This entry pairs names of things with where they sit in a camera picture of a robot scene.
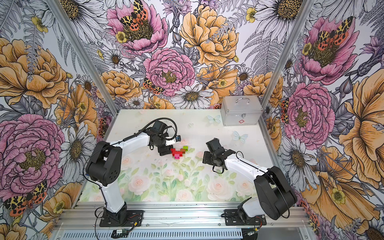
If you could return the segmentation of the long red lego brick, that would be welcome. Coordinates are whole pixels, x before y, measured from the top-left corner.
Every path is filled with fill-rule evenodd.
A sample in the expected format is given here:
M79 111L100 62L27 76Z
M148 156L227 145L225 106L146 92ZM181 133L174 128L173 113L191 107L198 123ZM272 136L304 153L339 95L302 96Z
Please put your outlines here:
M182 157L184 153L182 153L181 151L177 151L177 150L176 150L176 153L175 153L175 154L179 154L179 155Z

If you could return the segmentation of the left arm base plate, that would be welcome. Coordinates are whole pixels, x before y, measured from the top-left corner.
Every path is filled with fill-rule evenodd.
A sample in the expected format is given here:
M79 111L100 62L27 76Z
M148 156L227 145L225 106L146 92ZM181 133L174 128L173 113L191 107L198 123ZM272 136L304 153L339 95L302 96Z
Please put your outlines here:
M137 223L137 227L142 224L144 211L142 210L123 210L119 213L110 213L105 210L101 217L100 227L132 227Z

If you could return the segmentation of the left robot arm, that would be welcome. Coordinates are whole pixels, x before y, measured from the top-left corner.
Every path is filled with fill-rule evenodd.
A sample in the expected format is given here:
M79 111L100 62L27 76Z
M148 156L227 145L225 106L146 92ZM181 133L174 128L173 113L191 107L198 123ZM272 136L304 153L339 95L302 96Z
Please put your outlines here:
M105 201L101 227L120 227L129 224L127 203L118 185L122 157L140 148L158 149L159 155L172 153L173 145L181 141L177 124L170 118L158 118L145 125L137 133L115 142L101 141L86 165L89 182L96 184Z

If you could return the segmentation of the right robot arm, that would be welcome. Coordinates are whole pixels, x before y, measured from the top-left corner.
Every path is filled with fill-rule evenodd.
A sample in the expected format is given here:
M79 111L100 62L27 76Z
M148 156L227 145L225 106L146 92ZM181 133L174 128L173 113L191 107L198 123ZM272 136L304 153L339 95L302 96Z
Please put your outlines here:
M206 145L208 150L204 152L203 164L212 166L213 171L221 168L223 172L230 171L245 177L254 183L257 192L256 198L248 198L238 205L236 214L225 213L224 216L238 219L243 225L250 225L252 220L265 215L272 220L289 218L290 208L298 198L280 168L254 164L244 159L239 151L226 150L217 138Z

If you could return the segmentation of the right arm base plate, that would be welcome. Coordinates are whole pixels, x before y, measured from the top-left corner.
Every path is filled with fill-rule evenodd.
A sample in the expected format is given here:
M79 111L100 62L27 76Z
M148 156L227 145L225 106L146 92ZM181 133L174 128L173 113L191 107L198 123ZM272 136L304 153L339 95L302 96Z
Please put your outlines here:
M248 217L243 210L226 209L221 214L221 218L225 219L226 226L256 226L262 227L267 225L264 215Z

